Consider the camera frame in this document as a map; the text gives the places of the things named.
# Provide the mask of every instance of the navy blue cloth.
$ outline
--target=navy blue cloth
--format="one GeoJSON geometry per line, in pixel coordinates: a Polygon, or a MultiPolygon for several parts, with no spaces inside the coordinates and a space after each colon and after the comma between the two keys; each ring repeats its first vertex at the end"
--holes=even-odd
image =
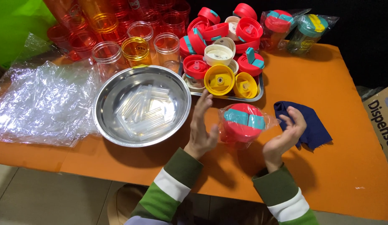
{"type": "MultiPolygon", "coordinates": [[[[315,148],[326,144],[332,140],[332,137],[329,135],[326,128],[323,126],[321,120],[315,113],[315,110],[305,105],[285,101],[277,102],[273,105],[275,109],[276,118],[279,118],[279,115],[285,115],[290,117],[287,113],[287,108],[289,106],[298,109],[304,116],[305,121],[307,122],[307,128],[305,129],[304,133],[301,135],[299,141],[295,145],[297,148],[300,147],[301,143],[305,143],[310,149],[314,150],[315,148]]],[[[286,122],[282,120],[282,122],[280,123],[280,127],[282,128],[282,130],[286,130],[286,122]]]]}

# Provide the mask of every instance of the hand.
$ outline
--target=hand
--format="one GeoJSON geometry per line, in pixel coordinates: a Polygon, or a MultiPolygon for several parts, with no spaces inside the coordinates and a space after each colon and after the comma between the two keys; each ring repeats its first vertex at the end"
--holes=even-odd
{"type": "Polygon", "coordinates": [[[287,112],[293,118],[295,124],[292,123],[290,117],[280,115],[279,117],[287,124],[286,130],[281,135],[268,141],[262,150],[269,173],[280,168],[283,163],[283,153],[298,142],[305,128],[307,128],[304,116],[302,116],[299,110],[289,106],[287,112]]]}
{"type": "Polygon", "coordinates": [[[212,95],[205,89],[194,108],[191,120],[190,141],[184,151],[195,159],[201,158],[207,151],[216,147],[218,143],[218,126],[214,124],[208,134],[205,129],[204,113],[212,106],[212,95]]]}

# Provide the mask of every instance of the sleeve cuff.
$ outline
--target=sleeve cuff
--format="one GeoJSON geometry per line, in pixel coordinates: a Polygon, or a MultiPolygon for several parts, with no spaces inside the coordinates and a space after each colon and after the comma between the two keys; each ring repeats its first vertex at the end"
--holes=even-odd
{"type": "Polygon", "coordinates": [[[180,183],[191,189],[197,181],[203,167],[204,165],[202,163],[179,148],[164,166],[164,170],[180,183]]]}
{"type": "Polygon", "coordinates": [[[261,170],[253,176],[252,182],[267,206],[286,202],[298,192],[298,187],[284,164],[272,173],[267,173],[266,168],[261,170]]]}

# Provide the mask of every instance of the person's right hand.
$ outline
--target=person's right hand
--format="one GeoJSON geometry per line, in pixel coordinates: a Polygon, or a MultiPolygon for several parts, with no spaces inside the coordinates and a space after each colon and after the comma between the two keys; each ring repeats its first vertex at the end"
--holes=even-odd
{"type": "Polygon", "coordinates": [[[283,163],[283,153],[298,142],[300,136],[304,133],[305,128],[307,128],[304,116],[302,116],[299,110],[289,106],[287,112],[293,118],[295,124],[292,123],[290,117],[280,115],[279,117],[287,124],[286,130],[283,131],[281,135],[268,141],[262,150],[265,165],[269,173],[276,171],[281,167],[283,163]]]}

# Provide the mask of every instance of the white bottle lid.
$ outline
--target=white bottle lid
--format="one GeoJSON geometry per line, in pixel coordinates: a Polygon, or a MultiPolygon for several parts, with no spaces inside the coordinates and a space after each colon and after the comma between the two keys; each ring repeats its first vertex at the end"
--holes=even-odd
{"type": "Polygon", "coordinates": [[[231,38],[233,41],[239,41],[240,39],[236,35],[236,27],[240,20],[240,17],[229,16],[225,22],[229,23],[229,34],[226,37],[231,38]]]}
{"type": "Polygon", "coordinates": [[[219,38],[216,41],[214,41],[212,44],[224,45],[233,52],[233,55],[236,54],[236,44],[231,38],[228,38],[228,37],[219,38]]]}
{"type": "Polygon", "coordinates": [[[236,76],[237,75],[237,72],[238,72],[238,63],[236,60],[232,59],[230,61],[230,64],[227,65],[234,73],[234,75],[236,76]]]}
{"type": "Polygon", "coordinates": [[[227,66],[233,59],[233,51],[221,44],[208,45],[204,51],[204,58],[208,65],[227,66]]]}
{"type": "Polygon", "coordinates": [[[186,82],[188,89],[191,92],[199,92],[201,93],[205,89],[204,80],[196,80],[186,76],[183,74],[183,80],[186,82]]]}

